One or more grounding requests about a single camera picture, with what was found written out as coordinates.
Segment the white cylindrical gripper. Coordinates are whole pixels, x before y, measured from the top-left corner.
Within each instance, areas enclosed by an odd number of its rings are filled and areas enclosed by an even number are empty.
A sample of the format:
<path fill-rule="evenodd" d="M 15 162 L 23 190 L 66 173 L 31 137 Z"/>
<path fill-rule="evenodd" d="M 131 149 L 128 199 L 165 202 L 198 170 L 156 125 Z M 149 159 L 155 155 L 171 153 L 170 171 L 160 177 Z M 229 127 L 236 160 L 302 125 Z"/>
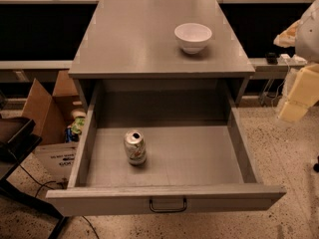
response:
<path fill-rule="evenodd" d="M 299 70 L 288 99 L 305 107 L 312 107 L 319 101 L 319 64 L 310 64 Z M 285 102 L 278 117 L 288 122 L 301 120 L 308 109 L 298 104 Z"/>

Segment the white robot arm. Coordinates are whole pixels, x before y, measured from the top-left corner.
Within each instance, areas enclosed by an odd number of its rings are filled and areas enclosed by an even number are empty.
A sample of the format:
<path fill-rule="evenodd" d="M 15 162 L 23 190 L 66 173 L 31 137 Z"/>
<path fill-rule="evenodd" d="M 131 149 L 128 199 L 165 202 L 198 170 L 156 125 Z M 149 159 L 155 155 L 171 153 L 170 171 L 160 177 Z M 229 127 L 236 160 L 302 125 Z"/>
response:
<path fill-rule="evenodd" d="M 277 35 L 276 46 L 294 47 L 295 54 L 307 61 L 278 111 L 281 120 L 296 122 L 319 101 L 319 0 L 315 0 L 301 18 Z"/>

